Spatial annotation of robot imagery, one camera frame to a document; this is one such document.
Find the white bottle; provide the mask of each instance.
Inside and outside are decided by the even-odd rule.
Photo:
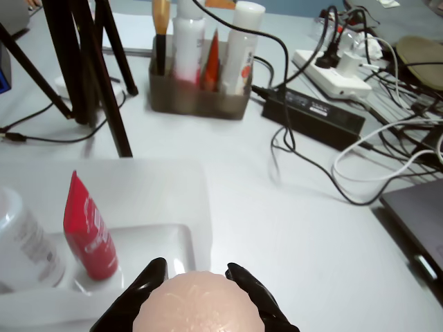
[[[258,3],[239,1],[235,6],[234,26],[258,30],[266,8]],[[244,95],[252,70],[257,35],[231,30],[221,72],[220,91],[227,95]]]
[[[0,294],[56,285],[64,264],[14,190],[0,187]]]
[[[174,76],[177,80],[199,85],[205,23],[203,11],[192,0],[177,1],[177,17],[173,21]]]

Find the electrical cord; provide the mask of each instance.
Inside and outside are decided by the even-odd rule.
[[[435,147],[435,154],[437,155],[438,160],[443,164],[443,157],[441,153],[442,143],[443,143],[443,134],[438,139],[437,146]]]
[[[376,131],[373,131],[372,133],[370,133],[369,135],[363,137],[362,139],[360,139],[359,141],[355,142],[354,144],[350,145],[349,147],[347,147],[346,149],[344,149],[334,160],[334,164],[332,166],[332,173],[334,174],[338,174],[340,177],[345,178],[349,181],[354,181],[354,182],[379,182],[379,181],[385,181],[385,180],[389,180],[392,177],[396,177],[398,175],[400,175],[401,173],[403,173],[406,169],[408,169],[412,163],[419,158],[420,156],[423,156],[424,154],[434,154],[435,150],[429,150],[429,149],[425,149],[425,150],[421,150],[419,152],[417,152],[416,154],[414,154],[413,156],[411,156],[409,158],[409,160],[405,163],[405,165],[403,167],[401,167],[400,169],[398,169],[397,171],[385,175],[385,176],[380,176],[377,178],[366,178],[366,179],[360,179],[360,178],[352,178],[351,176],[347,176],[345,175],[343,172],[341,172],[338,168],[338,163],[341,161],[341,159],[343,159],[343,157],[348,154],[350,151],[352,151],[355,147],[358,147],[362,142],[367,141],[369,138],[373,137],[374,135],[377,135],[379,132],[382,132],[388,128],[391,127],[395,127],[395,126],[399,126],[399,125],[408,125],[408,124],[416,124],[416,123],[427,123],[427,122],[443,122],[443,119],[439,119],[439,120],[431,120],[431,119],[412,119],[412,120],[403,120],[403,121],[398,121],[398,122],[393,122],[390,124],[387,124],[386,126],[383,126],[382,128],[379,128]],[[436,149],[438,149],[438,151],[440,150],[440,145],[438,145],[436,147]]]
[[[322,171],[323,171],[323,172],[329,177],[329,179],[330,179],[331,182],[334,184],[334,186],[336,187],[336,189],[341,193],[341,195],[342,195],[345,199],[347,199],[351,204],[358,205],[358,206],[369,205],[369,204],[375,202],[375,201],[379,198],[379,196],[383,193],[383,191],[385,190],[385,188],[389,185],[389,183],[390,183],[391,181],[393,181],[394,179],[396,179],[396,178],[403,178],[403,177],[407,177],[407,176],[416,176],[415,174],[402,174],[402,175],[398,175],[398,176],[394,176],[394,177],[390,178],[390,179],[384,184],[384,186],[382,187],[381,191],[380,191],[380,192],[379,192],[379,193],[378,193],[373,199],[371,199],[371,200],[368,201],[368,202],[360,203],[360,202],[356,202],[356,201],[354,201],[353,199],[351,199],[351,198],[350,198],[350,197],[349,197],[349,196],[348,196],[348,195],[347,195],[347,194],[341,189],[340,185],[335,181],[334,177],[333,177],[333,176],[332,176],[332,175],[331,175],[331,174],[330,174],[325,168],[323,168],[323,167],[322,167],[321,165],[319,165],[318,163],[316,163],[316,162],[314,162],[314,161],[308,159],[307,157],[303,156],[302,154],[300,154],[300,153],[298,153],[298,152],[296,151],[296,142],[295,142],[295,138],[294,138],[294,136],[293,136],[293,132],[292,132],[292,129],[291,129],[291,121],[290,121],[290,119],[289,119],[289,113],[288,113],[288,110],[287,110],[287,99],[286,99],[286,92],[287,92],[286,84],[287,84],[287,82],[288,82],[288,78],[287,78],[287,76],[288,76],[288,67],[289,67],[289,53],[288,53],[287,47],[286,47],[286,45],[283,43],[283,41],[281,41],[281,39],[279,39],[279,38],[277,38],[277,37],[275,37],[275,36],[273,36],[273,35],[269,35],[269,34],[267,34],[267,33],[261,33],[261,32],[259,32],[259,31],[247,30],[247,29],[243,29],[243,28],[240,28],[240,27],[234,26],[234,25],[232,25],[232,24],[230,24],[230,23],[228,23],[228,22],[225,22],[224,20],[220,19],[219,17],[217,17],[217,16],[214,15],[213,13],[211,13],[209,10],[207,10],[206,8],[204,8],[204,7],[203,7],[203,6],[202,6],[197,0],[192,0],[192,1],[195,3],[195,5],[196,5],[197,7],[199,7],[201,10],[203,10],[207,15],[209,15],[210,17],[212,17],[213,19],[215,19],[215,20],[218,21],[219,23],[221,23],[221,24],[227,26],[228,28],[231,28],[231,29],[234,29],[234,30],[237,30],[237,31],[243,32],[243,33],[251,33],[251,34],[253,34],[253,35],[259,35],[259,36],[263,36],[263,37],[271,38],[271,39],[277,41],[277,42],[279,43],[279,45],[281,45],[281,47],[283,48],[283,50],[284,50],[284,56],[285,56],[285,62],[284,62],[284,81],[283,81],[283,83],[280,84],[278,87],[281,88],[281,89],[279,90],[279,92],[282,93],[282,95],[283,95],[283,107],[284,107],[284,115],[285,115],[285,120],[286,120],[286,126],[280,128],[280,129],[274,134],[274,136],[273,136],[272,139],[271,139],[271,153],[272,153],[272,156],[273,156],[274,164],[275,164],[275,166],[276,166],[277,169],[278,169],[278,164],[277,164],[277,160],[276,160],[275,153],[274,153],[274,150],[273,150],[273,149],[279,149],[279,150],[283,150],[283,151],[288,152],[288,153],[294,153],[294,154],[297,155],[298,157],[302,158],[303,160],[307,161],[308,163],[311,163],[312,165],[314,165],[314,166],[316,166],[317,168],[319,168],[320,170],[322,170]],[[335,8],[335,6],[330,6],[330,7],[327,9],[328,13],[330,12],[330,10],[333,10],[333,11],[334,11],[334,14],[336,15],[336,17],[338,16],[338,12],[337,12],[337,9]],[[324,25],[324,27],[323,27],[323,34],[322,34],[322,37],[320,38],[319,43],[317,44],[317,47],[316,47],[316,49],[315,49],[315,51],[314,51],[314,53],[313,53],[313,56],[309,59],[309,61],[306,62],[306,64],[305,64],[304,66],[302,66],[302,68],[299,69],[299,71],[298,71],[295,75],[293,75],[293,78],[298,77],[301,73],[303,73],[303,71],[304,71],[304,70],[310,65],[310,63],[311,63],[311,61],[313,60],[313,58],[315,58],[315,55],[316,55],[317,52],[320,50],[320,48],[321,48],[321,46],[322,46],[322,44],[323,44],[323,42],[324,42],[324,38],[325,38],[325,35],[326,35],[326,32],[327,32],[327,25],[328,25],[328,18],[327,18],[327,16],[326,16],[326,19],[325,19],[325,25]],[[276,137],[277,137],[277,135],[278,135],[279,133],[281,133],[282,131],[284,131],[284,144],[285,144],[285,146],[287,147],[286,149],[285,149],[284,147],[280,147],[280,146],[278,146],[278,145],[276,144],[276,142],[277,142]],[[287,142],[287,135],[288,135],[288,134],[289,134],[289,136],[290,136],[290,138],[291,138],[291,145]],[[436,171],[426,172],[426,173],[423,174],[423,175],[431,174],[431,173],[433,173],[433,172],[436,172]]]
[[[53,105],[54,105],[54,103],[52,102],[48,106],[43,108],[42,110],[40,110],[38,112],[35,112],[35,113],[33,113],[33,114],[29,115],[29,116],[26,116],[26,117],[24,117],[24,118],[22,118],[20,120],[17,120],[15,122],[11,123],[11,124],[8,124],[7,126],[4,126],[4,127],[0,128],[0,133],[6,133],[6,132],[10,131],[13,127],[21,124],[22,122],[25,122],[27,120],[35,118],[36,116],[39,116],[40,114],[43,114],[44,112],[48,111]]]
[[[279,149],[282,150],[284,152],[291,152],[288,149],[282,148],[278,145],[275,145],[274,142],[276,141],[276,136],[283,130],[284,128],[281,128],[279,131],[277,131],[273,137],[272,140],[272,146],[275,149]],[[334,187],[337,189],[337,191],[341,194],[342,197],[344,197],[346,199],[346,201],[348,201],[349,203],[351,203],[352,205],[355,206],[367,206],[367,205],[371,205],[373,204],[377,199],[380,198],[380,196],[384,193],[384,191],[386,190],[386,188],[389,186],[389,184],[391,182],[393,182],[394,180],[398,180],[398,179],[402,179],[402,178],[409,178],[409,177],[413,177],[413,176],[425,176],[425,175],[432,175],[435,173],[438,173],[439,171],[429,171],[429,172],[424,172],[424,173],[416,173],[416,174],[402,174],[402,175],[398,175],[398,176],[394,176],[392,178],[390,178],[389,180],[387,180],[383,186],[381,187],[381,189],[368,201],[366,202],[358,202],[355,201],[354,199],[350,198],[345,191],[340,187],[340,185],[337,183],[336,179],[321,165],[315,163],[314,161],[304,157],[303,155],[300,155],[298,153],[296,153],[297,156],[299,156],[300,158],[302,158],[303,160],[307,161],[308,163],[311,163],[312,165],[316,166],[317,168],[319,168],[323,173],[326,174],[326,176],[331,180],[332,184],[334,185]],[[274,160],[274,164],[275,166],[278,168],[278,164],[276,162],[276,157],[275,154],[272,153],[273,156],[273,160]]]
[[[388,151],[388,152],[384,152],[384,151],[381,151],[380,149],[377,149],[375,146],[373,146],[373,145],[371,145],[371,144],[369,144],[369,143],[367,143],[367,144],[362,144],[361,145],[361,147],[364,147],[365,149],[367,149],[367,150],[369,150],[369,151],[373,151],[373,152],[376,152],[376,153],[378,153],[378,154],[381,154],[382,156],[385,156],[385,157],[388,157],[388,158],[391,158],[391,159],[395,159],[395,160],[398,160],[398,161],[408,161],[408,159],[403,159],[403,158],[399,158],[399,157],[396,157],[390,150],[389,150],[389,148],[387,148],[386,146],[385,146],[385,149]]]
[[[421,64],[440,64],[440,62],[418,62],[418,63],[414,63],[414,64],[410,64],[410,65],[419,66]],[[379,80],[382,80],[387,84],[396,85],[395,82],[390,81],[390,80],[386,79],[385,77],[381,77],[378,75],[383,72],[388,73],[388,69],[387,68],[380,68],[377,72],[372,72],[371,74],[369,74],[369,76],[367,76],[363,81],[367,82],[368,80],[370,80],[374,76],[377,76],[377,78]],[[443,101],[443,97],[437,91],[435,91],[434,89],[429,88],[427,86],[421,85],[421,86],[413,87],[411,84],[409,84],[407,82],[405,82],[403,84],[399,83],[399,86],[407,91],[415,93],[416,95],[425,94],[425,95],[428,95],[432,98],[438,98],[440,101]]]
[[[124,105],[124,103],[126,102],[126,99],[127,99],[126,93],[123,92],[123,101],[118,106],[119,109]],[[100,123],[89,135],[81,137],[81,138],[74,138],[72,140],[53,140],[51,138],[41,138],[41,137],[27,136],[27,135],[23,135],[21,133],[9,133],[9,132],[0,133],[0,137],[3,137],[6,140],[10,140],[13,142],[26,142],[27,140],[36,140],[36,141],[40,141],[40,142],[49,142],[49,143],[73,144],[73,143],[82,142],[83,140],[90,139],[105,125],[106,122],[107,122],[107,119],[104,119],[102,121],[102,123]]]
[[[209,15],[210,17],[212,17],[215,21],[218,21],[219,23],[223,24],[224,26],[236,30],[236,31],[240,31],[242,33],[250,33],[252,35],[257,35],[257,36],[262,36],[262,37],[266,37],[269,39],[272,39],[276,42],[279,43],[279,45],[283,48],[284,51],[284,82],[287,81],[288,78],[288,72],[289,72],[289,52],[288,49],[286,47],[286,45],[284,44],[284,42],[274,36],[274,35],[270,35],[269,33],[263,33],[261,31],[254,31],[254,30],[249,30],[249,29],[243,29],[240,28],[239,26],[234,26],[233,24],[230,24],[226,21],[224,21],[223,19],[219,18],[217,15],[213,14],[211,11],[207,10],[201,3],[199,3],[197,0],[192,0],[192,2],[195,3],[195,5],[200,8],[200,10],[202,10],[204,13],[206,13],[207,15]],[[289,132],[289,136],[291,137],[291,144],[293,146],[293,148],[295,149],[296,146],[296,139],[293,136],[292,130],[291,128],[291,120],[289,119],[289,113],[288,113],[288,107],[287,107],[287,99],[286,99],[286,92],[287,92],[287,88],[286,88],[286,83],[284,83],[282,85],[282,90],[281,93],[283,95],[283,109],[284,109],[284,116],[285,116],[285,120],[287,122],[287,128],[285,131],[285,135],[288,134]]]
[[[378,38],[378,37],[371,37],[371,39],[375,39],[378,40],[379,42],[384,43],[390,50],[390,52],[392,53],[392,57],[394,59],[394,65],[395,65],[395,92],[397,94],[397,101],[400,105],[400,107],[404,110],[407,111],[407,107],[405,107],[404,105],[401,104],[401,102],[403,102],[402,98],[400,97],[400,91],[399,91],[399,62],[397,60],[397,54],[395,54],[394,49],[392,48],[392,46],[384,39],[382,38]]]
[[[271,74],[271,77],[269,78],[269,83],[268,83],[268,89],[270,89],[272,87],[272,81],[274,80],[274,67],[272,66],[272,64],[266,60],[263,59],[262,57],[254,57],[254,60],[258,61],[258,62],[262,62],[268,69],[269,69],[269,73]]]
[[[368,61],[368,64],[371,64],[371,59],[369,56],[369,43],[368,43],[368,21],[366,20],[366,14],[363,9],[356,9],[354,12],[352,12],[352,16],[349,16],[343,25],[343,29],[340,32],[340,35],[338,35],[338,38],[336,40],[337,45],[340,44],[341,37],[343,36],[343,33],[345,32],[345,29],[349,25],[349,22],[354,18],[355,14],[361,13],[363,15],[363,32],[365,34],[365,52],[366,52],[366,60]]]
[[[306,61],[306,63],[301,66],[295,74],[293,74],[291,77],[286,77],[284,79],[284,81],[282,83],[280,83],[279,85],[274,86],[272,89],[276,90],[276,89],[281,89],[284,85],[294,81],[299,75],[301,75],[306,68],[311,64],[311,62],[315,59],[315,57],[317,56],[318,52],[320,52],[321,46],[323,45],[323,43],[325,42],[325,38],[326,38],[326,34],[327,34],[327,27],[329,25],[329,12],[330,10],[334,11],[334,14],[336,15],[336,17],[338,16],[338,12],[337,12],[337,8],[335,6],[330,6],[327,9],[327,15],[325,17],[325,20],[323,22],[323,31],[321,33],[320,39],[318,40],[317,46],[315,47],[311,57]]]

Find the white cable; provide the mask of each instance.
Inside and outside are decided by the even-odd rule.
[[[443,164],[443,157],[442,157],[442,144],[443,144],[443,133],[438,139],[437,146],[435,147],[435,154],[437,155],[438,160]]]
[[[413,155],[408,162],[400,169],[395,171],[394,173],[391,173],[389,175],[380,176],[379,178],[367,178],[367,179],[360,179],[360,178],[352,178],[350,176],[344,175],[340,170],[338,169],[338,163],[340,162],[343,157],[348,154],[350,151],[352,151],[354,148],[358,147],[362,142],[367,141],[369,138],[373,137],[374,135],[377,135],[380,131],[386,130],[391,127],[399,126],[399,125],[409,125],[409,124],[415,124],[415,123],[427,123],[427,122],[443,122],[443,119],[438,120],[431,120],[431,119],[412,119],[412,120],[403,120],[398,122],[393,122],[390,124],[387,124],[386,126],[383,126],[382,128],[377,129],[376,131],[373,131],[369,135],[363,137],[359,141],[355,142],[353,145],[350,145],[346,149],[344,149],[334,160],[334,164],[332,165],[332,173],[337,173],[342,178],[345,178],[349,181],[354,182],[379,182],[379,181],[385,181],[389,180],[390,178],[393,178],[394,176],[400,175],[405,170],[408,169],[408,167],[417,159],[418,157],[424,155],[424,154],[437,154],[437,157],[439,157],[440,162],[443,164],[443,157],[440,154],[440,147],[443,144],[443,135],[438,140],[438,144],[435,150],[422,150],[417,152],[415,155]]]
[[[400,91],[399,91],[399,62],[397,60],[397,55],[395,54],[394,49],[392,48],[392,46],[386,40],[384,40],[382,38],[371,36],[371,37],[364,38],[362,42],[364,43],[367,39],[375,39],[375,40],[378,40],[379,42],[383,42],[390,49],[390,52],[392,53],[392,56],[394,57],[394,65],[395,65],[395,93],[397,94],[397,100],[398,100],[399,104],[401,105],[401,107],[403,109],[405,109],[406,111],[408,111],[407,108],[409,107],[409,105],[404,106],[404,104],[401,103],[401,102],[403,102],[403,100],[400,97]]]

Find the black stand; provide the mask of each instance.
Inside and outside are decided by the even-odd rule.
[[[73,105],[72,112],[39,74],[1,24],[0,41],[66,118],[75,118],[82,125],[87,123],[95,125],[96,109],[100,100],[118,155],[132,157],[120,110],[103,60],[101,50],[103,28],[106,28],[128,93],[137,95],[138,90],[127,63],[109,3],[107,0],[96,1],[98,21],[94,26],[87,0],[43,0],[42,2],[55,52]],[[75,27],[77,27],[80,36],[80,47]]]
[[[71,119],[71,111],[59,98],[56,92],[51,88],[48,82],[43,78],[40,72],[34,67],[33,63],[28,59],[25,53],[17,45],[14,39],[10,36],[5,27],[0,23],[0,42],[11,52],[15,59],[20,63],[24,70],[37,83],[39,88],[48,96],[51,102],[62,112],[66,119]]]

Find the gray laptop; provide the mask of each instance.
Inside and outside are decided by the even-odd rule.
[[[383,194],[388,211],[417,246],[415,257],[432,279],[443,280],[443,180]]]

